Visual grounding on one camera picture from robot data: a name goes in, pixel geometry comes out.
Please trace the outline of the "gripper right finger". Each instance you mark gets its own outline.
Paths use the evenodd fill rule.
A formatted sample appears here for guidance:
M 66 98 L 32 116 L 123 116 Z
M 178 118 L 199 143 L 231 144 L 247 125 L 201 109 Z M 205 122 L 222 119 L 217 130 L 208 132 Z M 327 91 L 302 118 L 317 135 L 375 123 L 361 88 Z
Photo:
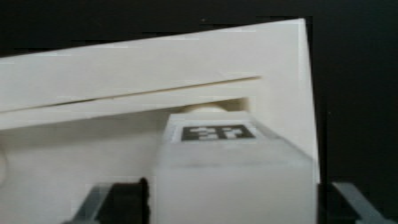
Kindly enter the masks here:
M 352 182 L 318 185 L 318 224 L 391 224 Z

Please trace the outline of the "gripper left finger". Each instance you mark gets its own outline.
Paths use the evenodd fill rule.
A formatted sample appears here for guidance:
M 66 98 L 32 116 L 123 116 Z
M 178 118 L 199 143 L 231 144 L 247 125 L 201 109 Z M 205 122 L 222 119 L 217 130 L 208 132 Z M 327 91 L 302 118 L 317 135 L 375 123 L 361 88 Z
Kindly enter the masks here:
M 150 184 L 96 185 L 73 218 L 63 224 L 150 224 Z

